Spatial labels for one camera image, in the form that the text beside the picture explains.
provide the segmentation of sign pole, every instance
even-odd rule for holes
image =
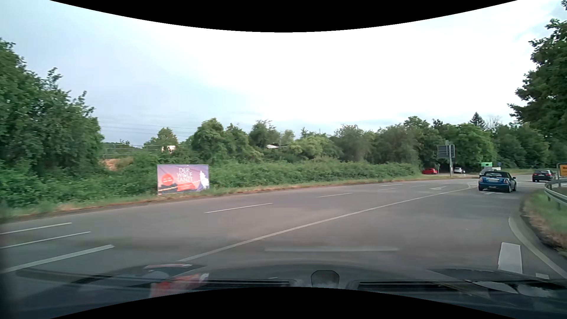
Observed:
[[[451,154],[451,145],[449,145],[448,140],[445,140],[445,147],[449,155],[449,173],[451,174],[451,177],[453,177],[453,156]]]

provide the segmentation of road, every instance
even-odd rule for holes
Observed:
[[[185,261],[225,265],[310,258],[375,265],[484,267],[560,279],[567,262],[519,217],[543,183],[479,192],[469,178],[303,188],[119,208],[5,224],[4,276],[19,299],[53,283],[34,267],[79,274]]]

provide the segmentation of car rear window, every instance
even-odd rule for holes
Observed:
[[[484,173],[486,177],[504,177],[504,178],[511,178],[510,174],[504,172],[496,172],[496,171],[489,171]]]

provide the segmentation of white lane marking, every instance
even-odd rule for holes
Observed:
[[[520,245],[503,242],[500,245],[498,269],[522,274],[522,250]]]
[[[49,227],[55,227],[55,226],[63,226],[63,225],[69,225],[69,224],[72,224],[72,223],[62,223],[62,224],[54,224],[54,225],[40,226],[40,227],[34,227],[34,228],[26,228],[26,229],[20,229],[20,230],[12,230],[11,232],[0,233],[0,235],[26,232],[28,230],[36,230],[36,229],[49,228]]]
[[[256,238],[253,238],[253,239],[251,239],[251,240],[245,240],[245,241],[237,242],[237,243],[232,244],[232,245],[228,245],[228,246],[225,246],[225,247],[221,247],[221,248],[209,250],[209,251],[206,251],[206,252],[204,252],[204,253],[197,254],[197,255],[194,255],[194,256],[190,256],[190,257],[187,257],[187,258],[179,259],[178,261],[180,261],[180,262],[192,261],[193,259],[197,259],[197,258],[201,258],[201,257],[204,257],[204,256],[212,255],[212,254],[218,253],[218,252],[220,252],[220,251],[224,251],[224,250],[231,249],[231,248],[234,248],[234,247],[238,247],[238,246],[242,246],[242,245],[245,245],[245,244],[249,244],[249,243],[251,243],[251,242],[255,242],[255,241],[258,241],[258,240],[263,240],[263,239],[266,239],[266,238],[268,238],[268,237],[273,237],[273,236],[276,236],[276,235],[280,235],[280,234],[284,234],[284,233],[287,233],[287,232],[291,232],[291,231],[293,231],[293,230],[302,229],[302,228],[305,228],[305,227],[309,227],[309,226],[313,226],[313,225],[322,224],[322,223],[325,223],[325,222],[327,222],[327,221],[332,221],[332,220],[335,220],[335,219],[340,219],[340,218],[344,218],[344,217],[348,217],[348,216],[352,216],[352,215],[356,215],[356,214],[360,214],[360,213],[364,213],[364,212],[368,212],[368,211],[373,211],[373,210],[375,210],[375,209],[384,208],[384,207],[388,207],[388,206],[392,206],[392,205],[397,205],[397,204],[401,204],[401,203],[407,203],[407,202],[411,202],[411,201],[418,200],[418,199],[428,198],[428,197],[432,197],[432,196],[439,196],[439,195],[449,194],[449,193],[453,193],[453,192],[466,191],[466,190],[470,190],[470,188],[463,188],[463,189],[461,189],[461,190],[454,190],[454,191],[448,191],[448,192],[443,192],[443,193],[431,194],[431,195],[426,195],[426,196],[422,196],[422,197],[417,197],[417,198],[402,200],[402,201],[396,202],[396,203],[386,204],[386,205],[382,205],[382,206],[376,206],[376,207],[364,209],[364,210],[361,210],[361,211],[358,211],[358,212],[348,213],[348,214],[344,214],[344,215],[341,215],[341,216],[336,216],[336,217],[333,217],[333,218],[329,218],[329,219],[324,219],[324,220],[316,221],[316,222],[314,222],[314,223],[309,223],[309,224],[305,224],[305,225],[301,225],[301,226],[297,226],[297,227],[285,229],[285,230],[282,230],[282,231],[279,231],[279,232],[275,232],[275,233],[263,235],[263,236],[260,236],[260,237],[256,237]]]
[[[271,205],[271,204],[273,204],[273,203],[258,204],[258,205],[250,205],[250,206],[242,206],[242,207],[227,208],[227,209],[219,209],[219,210],[217,210],[217,211],[204,212],[203,214],[216,213],[216,212],[224,212],[224,211],[231,211],[231,210],[233,210],[233,209],[241,209],[241,208],[256,207],[256,206],[262,206],[262,205]]]
[[[317,198],[331,197],[331,196],[339,196],[339,195],[349,195],[349,194],[352,194],[352,193],[334,194],[334,195],[327,195],[327,196],[318,196]]]
[[[68,258],[72,258],[72,257],[91,254],[91,253],[95,253],[97,251],[107,250],[107,249],[110,249],[110,248],[114,248],[114,246],[105,245],[105,246],[101,246],[101,247],[97,247],[97,248],[91,248],[91,249],[87,249],[87,250],[77,251],[76,253],[70,253],[70,254],[61,255],[61,256],[57,256],[57,257],[42,259],[40,261],[28,262],[28,263],[24,263],[24,264],[21,264],[21,265],[14,266],[14,267],[2,269],[2,270],[0,270],[0,274],[5,274],[5,273],[11,272],[11,271],[16,271],[16,270],[20,270],[20,269],[24,269],[24,268],[30,268],[30,267],[34,267],[34,266],[38,266],[38,265],[43,265],[45,263],[61,261],[63,259],[68,259]]]
[[[541,261],[543,261],[549,268],[553,269],[556,273],[558,273],[561,277],[567,279],[567,271],[563,270],[563,268],[559,267],[556,263],[554,263],[551,259],[549,259],[544,253],[542,253],[539,249],[537,249],[520,231],[512,216],[508,217],[508,226],[516,235],[516,238],[520,240],[525,247],[527,247],[534,255],[538,256]]]
[[[265,251],[292,251],[301,253],[317,253],[317,252],[339,252],[339,251],[398,251],[396,247],[332,247],[332,246],[317,246],[317,247],[273,247],[266,248]]]
[[[82,233],[76,233],[76,234],[70,234],[70,235],[64,235],[64,236],[51,237],[51,238],[46,238],[46,239],[42,239],[42,240],[34,240],[34,241],[22,242],[21,244],[14,244],[14,245],[10,245],[10,246],[0,247],[0,249],[11,248],[11,247],[17,247],[17,246],[28,245],[28,244],[35,244],[35,243],[37,243],[37,242],[48,241],[48,240],[55,240],[55,239],[59,239],[59,238],[71,237],[71,236],[76,236],[76,235],[83,235],[83,234],[88,234],[88,233],[90,233],[90,232],[82,232]]]

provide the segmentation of advertisement banner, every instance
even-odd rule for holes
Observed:
[[[209,188],[209,165],[158,165],[158,195],[200,192]]]

